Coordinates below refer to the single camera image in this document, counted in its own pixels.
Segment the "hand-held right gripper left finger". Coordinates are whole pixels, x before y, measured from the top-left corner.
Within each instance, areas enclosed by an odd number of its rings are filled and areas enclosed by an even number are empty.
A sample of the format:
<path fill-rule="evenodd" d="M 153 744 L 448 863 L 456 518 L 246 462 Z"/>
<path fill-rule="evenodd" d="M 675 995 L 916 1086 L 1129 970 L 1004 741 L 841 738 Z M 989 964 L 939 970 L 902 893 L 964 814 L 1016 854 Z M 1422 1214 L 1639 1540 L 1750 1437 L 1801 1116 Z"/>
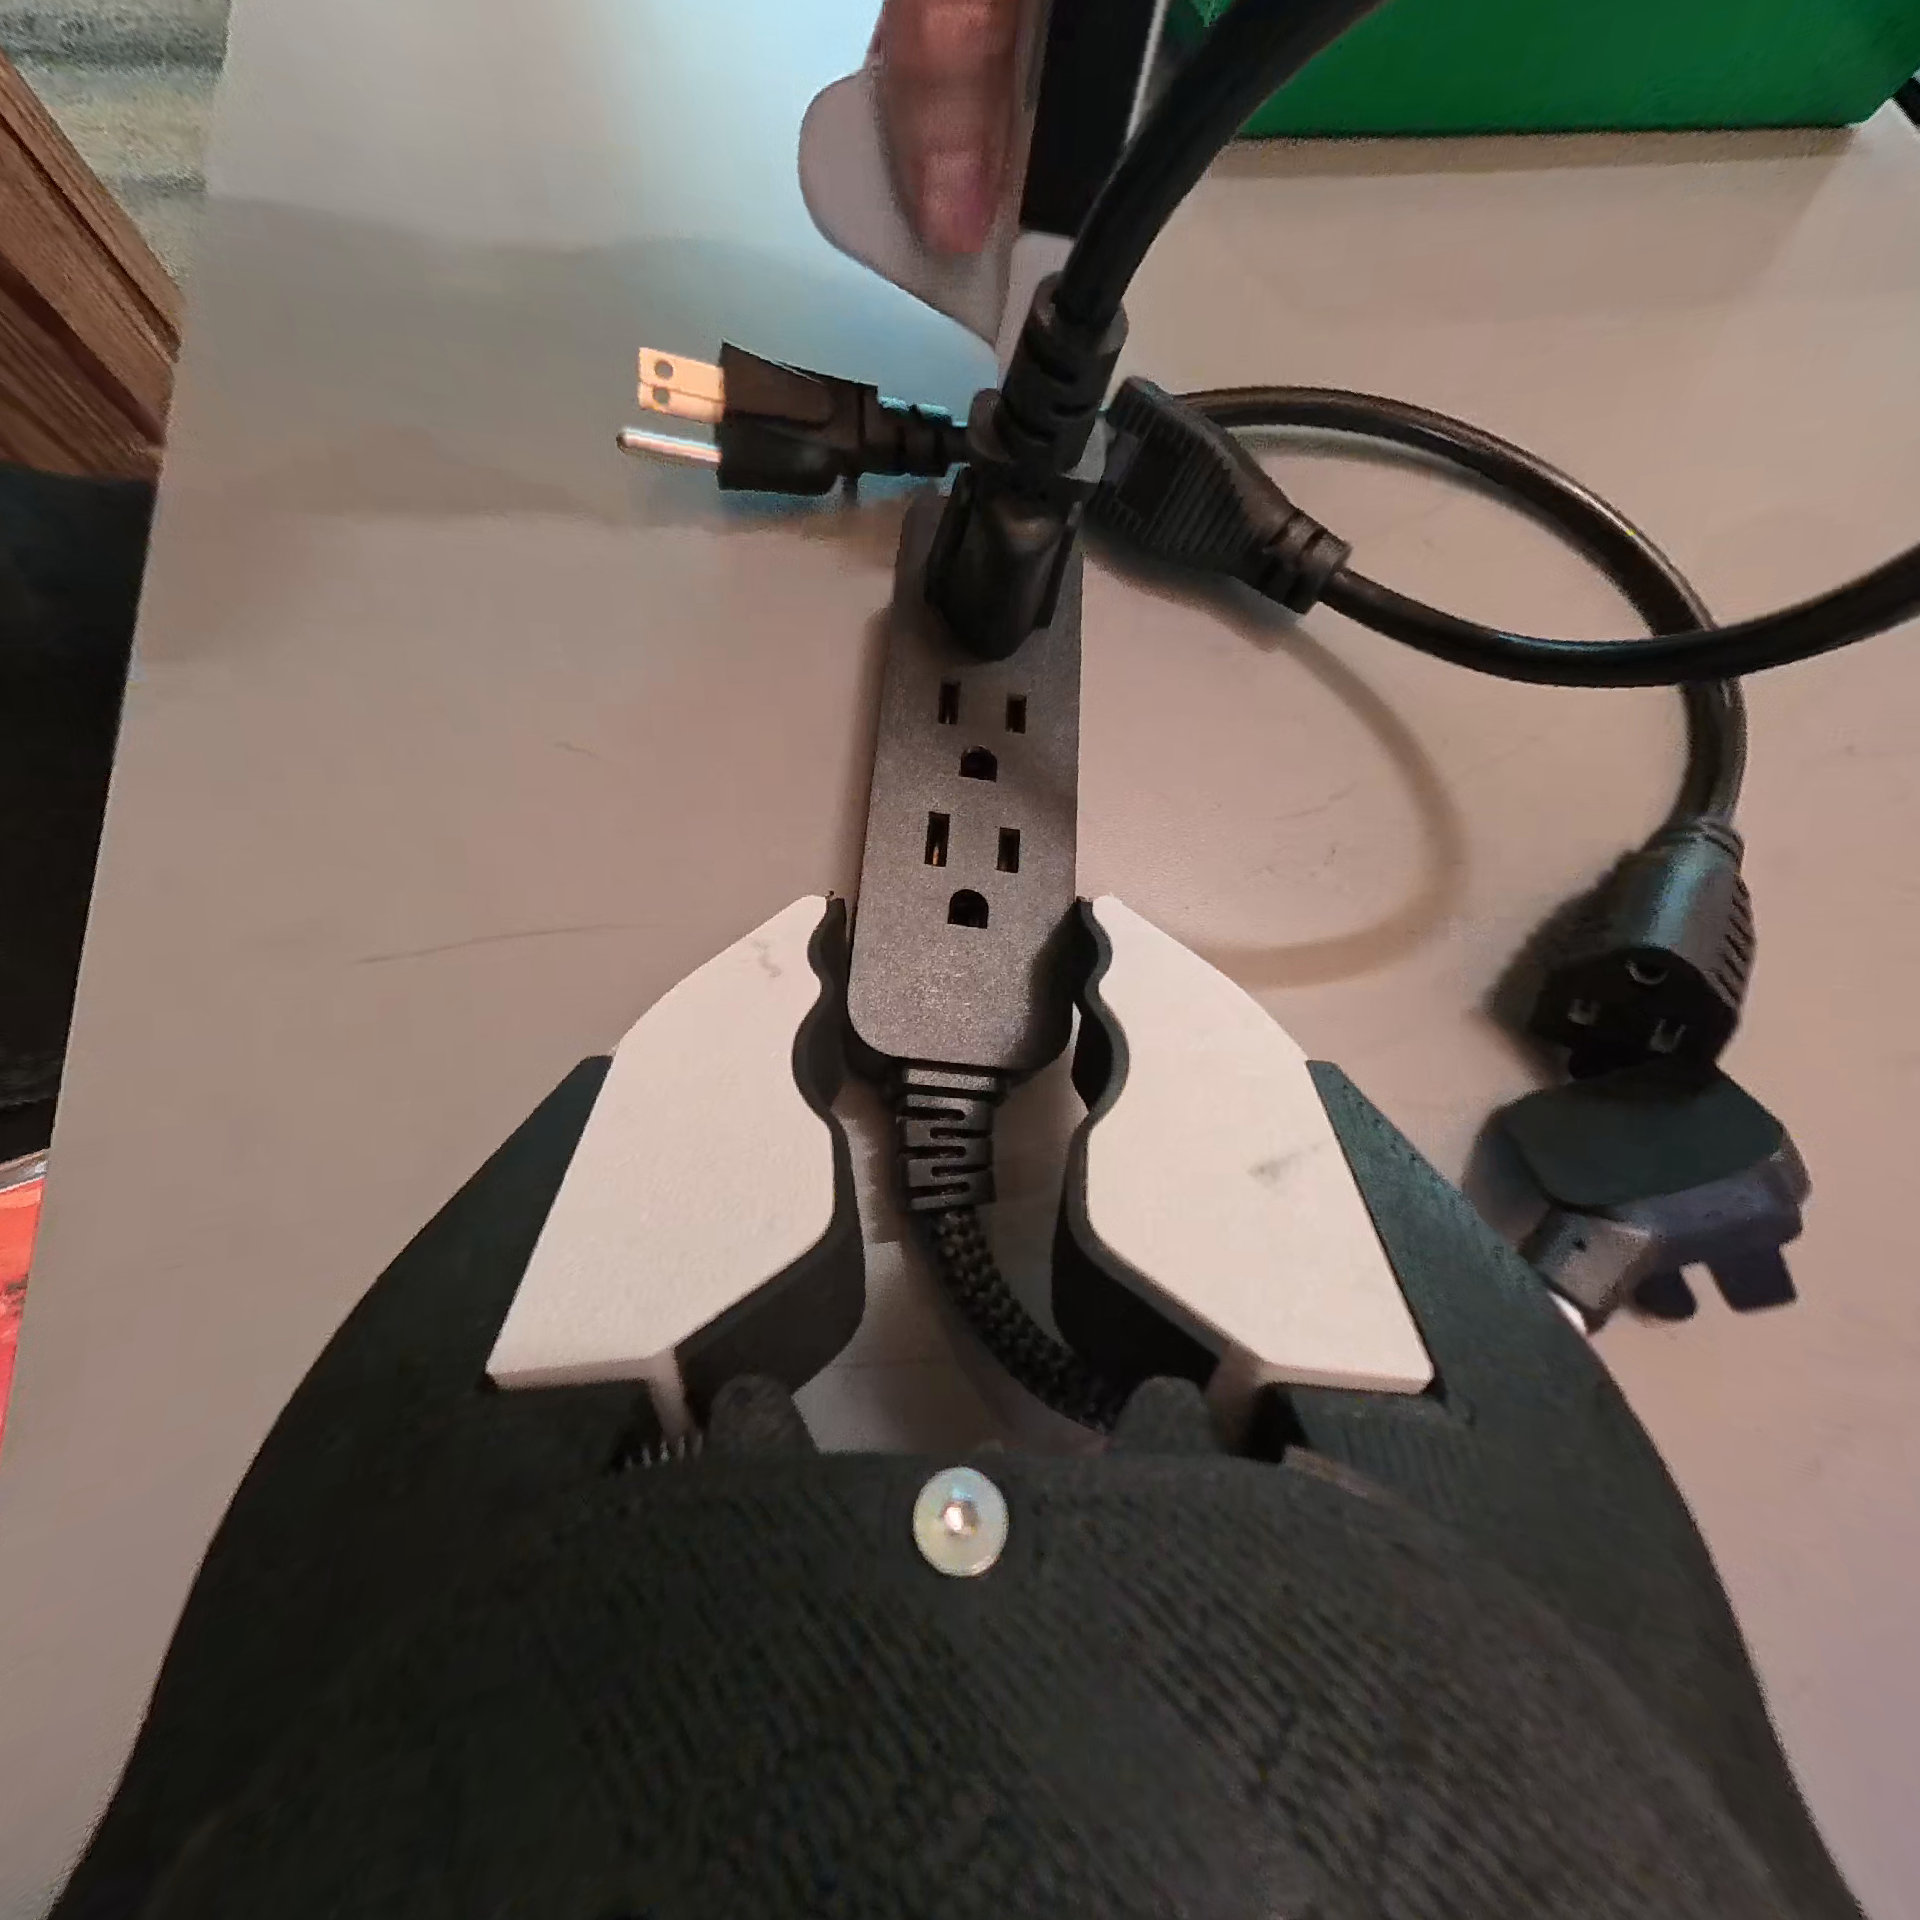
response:
<path fill-rule="evenodd" d="M 804 895 L 618 1039 L 497 1332 L 500 1390 L 637 1384 L 660 1427 L 797 1391 L 866 1310 L 846 1073 L 851 914 Z"/>

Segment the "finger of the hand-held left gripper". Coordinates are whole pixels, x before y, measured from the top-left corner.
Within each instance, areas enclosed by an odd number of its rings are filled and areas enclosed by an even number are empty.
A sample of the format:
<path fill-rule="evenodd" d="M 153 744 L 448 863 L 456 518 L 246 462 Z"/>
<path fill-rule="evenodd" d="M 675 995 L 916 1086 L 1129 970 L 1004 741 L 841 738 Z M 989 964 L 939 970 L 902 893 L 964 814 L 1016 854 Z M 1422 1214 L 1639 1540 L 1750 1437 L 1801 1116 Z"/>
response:
<path fill-rule="evenodd" d="M 1201 36 L 1202 12 L 1196 2 L 1155 2 L 1149 44 L 1134 90 L 1134 136 L 1140 136 L 1161 98 L 1187 65 Z"/>
<path fill-rule="evenodd" d="M 802 198 L 828 244 L 995 348 L 1000 367 L 1147 113 L 1149 5 L 1020 3 L 1014 88 L 1003 203 L 971 256 L 928 252 L 912 234 L 875 63 L 828 83 L 799 139 Z"/>

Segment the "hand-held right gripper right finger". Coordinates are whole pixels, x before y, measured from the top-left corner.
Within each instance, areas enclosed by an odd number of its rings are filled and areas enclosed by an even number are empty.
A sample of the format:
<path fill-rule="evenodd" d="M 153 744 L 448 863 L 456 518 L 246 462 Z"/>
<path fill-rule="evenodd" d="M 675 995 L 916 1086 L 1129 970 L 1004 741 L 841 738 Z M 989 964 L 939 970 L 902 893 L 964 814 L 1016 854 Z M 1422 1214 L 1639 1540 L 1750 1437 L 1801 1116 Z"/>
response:
<path fill-rule="evenodd" d="M 1437 1368 L 1299 1039 L 1112 893 L 1082 978 L 1050 1306 L 1129 1396 L 1196 1384 L 1233 1426 L 1271 1387 L 1422 1396 Z"/>

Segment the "black power strip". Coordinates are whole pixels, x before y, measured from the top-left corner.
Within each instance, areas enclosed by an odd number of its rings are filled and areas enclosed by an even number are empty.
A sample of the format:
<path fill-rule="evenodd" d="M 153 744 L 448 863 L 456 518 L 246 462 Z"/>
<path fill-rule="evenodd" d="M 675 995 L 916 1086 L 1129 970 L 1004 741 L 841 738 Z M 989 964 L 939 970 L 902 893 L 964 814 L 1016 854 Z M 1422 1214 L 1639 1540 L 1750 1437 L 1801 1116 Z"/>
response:
<path fill-rule="evenodd" d="M 925 594 L 944 503 L 906 498 L 846 1008 L 871 1054 L 1020 1079 L 1075 1017 L 1087 567 L 1022 648 L 974 658 Z"/>

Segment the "black angled plug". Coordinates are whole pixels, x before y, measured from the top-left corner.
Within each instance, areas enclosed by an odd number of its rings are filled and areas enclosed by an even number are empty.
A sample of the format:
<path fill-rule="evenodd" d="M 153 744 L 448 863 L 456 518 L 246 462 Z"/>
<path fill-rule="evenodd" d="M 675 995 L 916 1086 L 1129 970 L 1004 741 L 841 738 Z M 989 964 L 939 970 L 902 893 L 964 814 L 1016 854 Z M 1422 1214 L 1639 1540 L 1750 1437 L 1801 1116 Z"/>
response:
<path fill-rule="evenodd" d="M 1692 1319 L 1703 1270 L 1735 1314 L 1798 1302 L 1788 1246 L 1812 1177 L 1784 1122 L 1722 1068 L 1618 1068 L 1491 1116 L 1462 1187 L 1587 1333 Z"/>

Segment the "person's left hand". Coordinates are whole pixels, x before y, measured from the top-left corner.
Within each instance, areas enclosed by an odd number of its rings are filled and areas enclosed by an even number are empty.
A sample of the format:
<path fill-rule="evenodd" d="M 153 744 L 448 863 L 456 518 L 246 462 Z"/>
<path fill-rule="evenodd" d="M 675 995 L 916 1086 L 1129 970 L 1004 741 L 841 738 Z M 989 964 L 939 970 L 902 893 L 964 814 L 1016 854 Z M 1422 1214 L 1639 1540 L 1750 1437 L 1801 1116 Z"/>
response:
<path fill-rule="evenodd" d="M 973 258 L 1000 208 L 1010 151 L 1020 2 L 886 2 L 871 72 L 902 215 L 940 258 Z"/>

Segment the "black socket connector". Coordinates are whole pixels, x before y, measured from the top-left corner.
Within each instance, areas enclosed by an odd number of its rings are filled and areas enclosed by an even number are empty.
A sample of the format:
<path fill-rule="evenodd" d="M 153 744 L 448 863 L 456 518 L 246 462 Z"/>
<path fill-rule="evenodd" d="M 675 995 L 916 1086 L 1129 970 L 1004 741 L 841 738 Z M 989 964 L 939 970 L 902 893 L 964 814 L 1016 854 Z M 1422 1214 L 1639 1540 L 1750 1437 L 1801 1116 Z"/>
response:
<path fill-rule="evenodd" d="M 1724 817 L 1661 827 L 1539 924 L 1496 980 L 1492 1014 L 1576 1079 L 1715 1068 L 1758 959 L 1744 852 Z"/>
<path fill-rule="evenodd" d="M 1133 558 L 1234 582 L 1284 612 L 1311 612 L 1351 562 L 1351 544 L 1233 431 L 1158 384 L 1122 380 L 1106 427 L 1087 522 Z"/>

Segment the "green crate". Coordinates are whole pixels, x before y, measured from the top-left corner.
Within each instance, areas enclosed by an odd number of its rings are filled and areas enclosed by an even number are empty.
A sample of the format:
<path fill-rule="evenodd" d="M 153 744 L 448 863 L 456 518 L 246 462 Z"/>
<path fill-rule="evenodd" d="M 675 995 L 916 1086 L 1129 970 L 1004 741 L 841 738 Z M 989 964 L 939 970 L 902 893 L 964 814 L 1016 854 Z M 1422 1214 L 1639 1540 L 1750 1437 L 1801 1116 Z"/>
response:
<path fill-rule="evenodd" d="M 1842 130 L 1916 68 L 1914 2 L 1390 2 L 1245 136 Z"/>

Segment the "red printed object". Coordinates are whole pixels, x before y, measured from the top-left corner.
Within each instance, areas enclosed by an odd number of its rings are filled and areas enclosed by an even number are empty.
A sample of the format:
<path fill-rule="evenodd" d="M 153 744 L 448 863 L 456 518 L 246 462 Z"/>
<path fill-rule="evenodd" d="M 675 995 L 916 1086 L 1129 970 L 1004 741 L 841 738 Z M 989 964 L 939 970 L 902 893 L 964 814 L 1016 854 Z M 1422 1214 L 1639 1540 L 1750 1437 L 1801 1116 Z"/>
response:
<path fill-rule="evenodd" d="M 3 1164 L 3 1430 L 9 1424 L 48 1158 L 47 1147 L 43 1147 Z"/>

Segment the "wooden cabinet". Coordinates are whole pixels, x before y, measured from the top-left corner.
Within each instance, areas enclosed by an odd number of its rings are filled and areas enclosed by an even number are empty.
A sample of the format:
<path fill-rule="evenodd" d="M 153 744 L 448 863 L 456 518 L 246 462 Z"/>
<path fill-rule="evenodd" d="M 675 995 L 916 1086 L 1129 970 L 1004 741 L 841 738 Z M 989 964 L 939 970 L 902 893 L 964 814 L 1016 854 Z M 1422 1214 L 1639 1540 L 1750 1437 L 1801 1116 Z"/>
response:
<path fill-rule="evenodd" d="M 3 460 L 155 482 L 180 289 L 13 60 L 3 60 Z"/>

